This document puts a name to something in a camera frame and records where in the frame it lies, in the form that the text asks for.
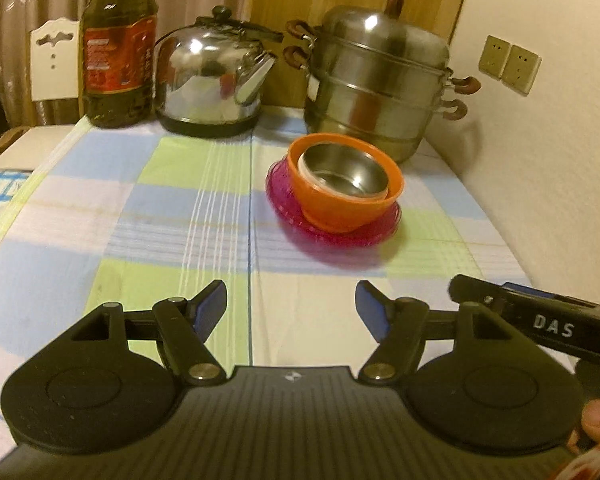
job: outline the kettle spout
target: kettle spout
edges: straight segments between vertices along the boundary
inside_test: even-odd
[[[276,59],[275,54],[265,51],[256,58],[251,69],[240,74],[234,93],[234,99],[238,104],[246,104],[254,99]]]

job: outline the wall socket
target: wall socket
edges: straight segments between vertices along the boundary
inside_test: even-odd
[[[527,95],[536,79],[541,61],[538,54],[513,45],[502,72],[502,82]]]
[[[478,62],[478,68],[496,79],[500,79],[509,56],[511,44],[495,36],[487,36],[484,49]]]

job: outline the black kettle base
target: black kettle base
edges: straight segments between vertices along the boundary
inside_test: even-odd
[[[160,124],[174,134],[180,134],[188,137],[199,137],[201,139],[223,139],[235,137],[251,130],[257,123],[259,114],[251,116],[241,121],[225,124],[198,124],[187,123],[173,119],[160,110],[155,111]]]

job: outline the metal bowl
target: metal bowl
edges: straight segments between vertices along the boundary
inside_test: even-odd
[[[336,142],[321,142],[302,154],[303,165],[329,190],[355,198],[382,200],[389,177],[366,152]]]

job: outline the table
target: table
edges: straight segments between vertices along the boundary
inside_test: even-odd
[[[391,240],[336,250],[289,239],[264,181],[304,133],[300,110],[274,110],[222,141],[168,134],[156,122],[101,130],[81,120],[0,217],[0,389],[97,305],[142,310],[190,298],[215,278],[229,305],[207,346],[228,371],[347,364],[356,373],[375,346],[354,308],[361,279],[443,310],[457,307],[446,286],[459,272],[528,284],[426,142],[402,165],[402,222]],[[158,358],[154,343],[131,348]],[[423,362],[449,350],[428,344]],[[0,415],[0,456],[12,445]]]

